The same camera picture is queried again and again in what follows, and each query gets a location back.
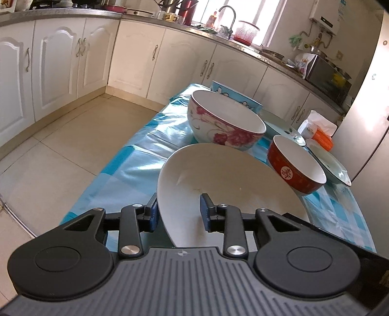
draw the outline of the silver refrigerator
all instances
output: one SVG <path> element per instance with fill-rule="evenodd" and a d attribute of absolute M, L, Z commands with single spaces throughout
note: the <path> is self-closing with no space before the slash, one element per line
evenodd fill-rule
<path fill-rule="evenodd" d="M 368 73 L 331 153 L 346 167 L 351 191 L 368 224 L 377 252 L 389 258 L 389 15 Z"/>

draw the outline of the table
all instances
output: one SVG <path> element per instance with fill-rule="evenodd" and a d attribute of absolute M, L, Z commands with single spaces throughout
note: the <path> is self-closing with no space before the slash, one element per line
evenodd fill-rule
<path fill-rule="evenodd" d="M 170 103 L 140 129 L 83 192 L 64 223 L 94 207 L 107 213 L 124 206 L 146 204 L 156 192 L 159 171 L 176 150 L 197 143 L 187 121 L 187 104 L 195 90 L 209 90 L 191 84 L 170 99 Z M 270 141 L 262 138 L 247 152 L 266 163 Z M 338 237 L 370 251 L 376 251 L 366 221 L 350 189 L 328 183 L 316 192 L 301 197 L 310 222 Z M 141 233 L 145 249 L 150 246 L 172 247 L 164 227 L 159 223 L 154 233 Z M 118 232 L 110 232 L 107 247 L 117 251 Z"/>

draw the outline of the beige floor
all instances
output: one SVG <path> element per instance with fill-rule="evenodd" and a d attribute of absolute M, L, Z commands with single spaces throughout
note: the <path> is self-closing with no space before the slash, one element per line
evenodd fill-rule
<path fill-rule="evenodd" d="M 0 161 L 0 195 L 37 235 L 61 221 L 116 152 L 156 112 L 104 94 L 64 115 Z M 0 211 L 0 306 L 16 293 L 11 253 L 29 236 Z"/>

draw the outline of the metal handle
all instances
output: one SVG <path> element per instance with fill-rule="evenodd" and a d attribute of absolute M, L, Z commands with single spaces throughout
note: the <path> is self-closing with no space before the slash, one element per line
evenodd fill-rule
<path fill-rule="evenodd" d="M 85 50 L 86 50 L 86 37 L 84 37 L 84 39 L 82 40 L 82 44 L 84 45 L 84 49 L 82 50 L 81 56 L 84 55 Z"/>
<path fill-rule="evenodd" d="M 30 48 L 27 47 L 27 56 L 28 56 L 28 64 L 26 67 L 26 71 L 28 72 L 30 70 Z"/>
<path fill-rule="evenodd" d="M 300 108 L 301 108 L 300 106 L 297 107 L 296 112 L 292 116 L 292 121 L 296 118 L 296 116 L 298 114 L 298 110 L 300 110 Z"/>
<path fill-rule="evenodd" d="M 154 50 L 153 50 L 153 52 L 152 52 L 152 58 L 151 58 L 151 60 L 154 60 L 154 59 L 155 59 L 155 53 L 157 52 L 157 48 L 158 48 L 158 45 L 155 45 L 155 48 L 154 48 Z"/>
<path fill-rule="evenodd" d="M 303 109 L 303 111 L 301 112 L 301 115 L 298 117 L 296 123 L 298 123 L 298 121 L 301 119 L 301 117 L 303 116 L 304 112 L 305 112 L 305 109 Z"/>
<path fill-rule="evenodd" d="M 207 68 L 207 65 L 208 65 L 208 60 L 206 60 L 206 61 L 204 62 L 203 69 L 201 69 L 200 77 L 203 76 L 204 71 L 205 71 L 205 69 Z"/>
<path fill-rule="evenodd" d="M 77 41 L 77 44 L 78 44 L 78 51 L 76 53 L 76 57 L 80 56 L 80 49 L 81 49 L 81 39 L 78 39 Z"/>
<path fill-rule="evenodd" d="M 215 65 L 215 63 L 212 63 L 212 64 L 211 64 L 211 67 L 210 67 L 209 72 L 208 72 L 208 75 L 207 75 L 207 79 L 209 79 L 209 76 L 211 75 L 212 70 L 214 69 L 214 65 Z"/>

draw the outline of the baseboard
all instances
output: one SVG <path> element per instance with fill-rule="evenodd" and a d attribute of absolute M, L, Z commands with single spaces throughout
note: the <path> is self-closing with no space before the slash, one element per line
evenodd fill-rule
<path fill-rule="evenodd" d="M 141 105 L 147 109 L 150 109 L 150 110 L 153 110 L 156 112 L 159 112 L 160 110 L 162 110 L 166 105 L 166 104 L 165 105 L 160 104 L 160 103 L 155 102 L 155 101 L 151 101 L 151 100 L 146 99 L 146 98 L 142 98 L 136 94 L 126 92 L 126 91 L 123 91 L 123 90 L 120 90 L 120 89 L 117 89 L 114 87 L 110 87 L 110 86 L 106 87 L 105 93 L 113 95 L 114 97 L 118 97 L 118 98 L 126 100 L 126 101 L 130 101 L 132 103 Z"/>
<path fill-rule="evenodd" d="M 59 119 L 61 116 L 64 116 L 66 113 L 74 110 L 75 108 L 83 105 L 84 103 L 97 98 L 99 95 L 104 94 L 105 87 L 97 89 L 83 97 L 80 97 L 73 102 L 70 102 L 67 105 L 64 105 L 58 110 L 46 115 L 44 118 L 41 118 L 39 121 L 35 122 L 33 125 L 27 127 L 24 131 L 17 134 L 14 138 L 6 142 L 3 146 L 0 147 L 0 160 L 7 156 L 12 150 L 18 147 L 22 142 L 24 142 L 27 138 L 30 138 L 36 132 L 40 131 L 45 126 L 54 122 L 56 119 Z"/>

